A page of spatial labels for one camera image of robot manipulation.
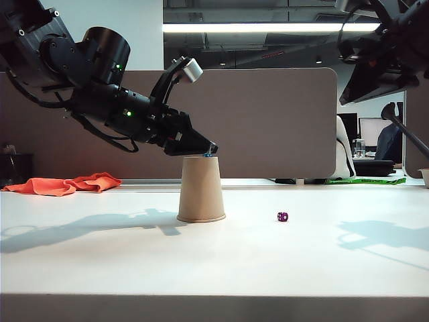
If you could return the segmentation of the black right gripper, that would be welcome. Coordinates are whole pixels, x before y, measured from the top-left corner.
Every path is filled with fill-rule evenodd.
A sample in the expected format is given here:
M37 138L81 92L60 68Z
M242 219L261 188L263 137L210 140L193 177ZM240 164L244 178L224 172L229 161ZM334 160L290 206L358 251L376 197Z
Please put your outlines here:
M428 14L379 13L378 40L367 49L367 62L356 65L339 98L341 105L417 87L417 74L428 78Z

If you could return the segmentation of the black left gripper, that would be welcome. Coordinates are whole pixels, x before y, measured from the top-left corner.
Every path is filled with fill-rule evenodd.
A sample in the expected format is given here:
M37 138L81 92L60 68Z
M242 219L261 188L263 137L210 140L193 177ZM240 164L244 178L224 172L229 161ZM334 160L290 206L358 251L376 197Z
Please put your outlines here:
M144 142L169 156L216 154L219 148L193 128L189 114L171 108L150 123Z

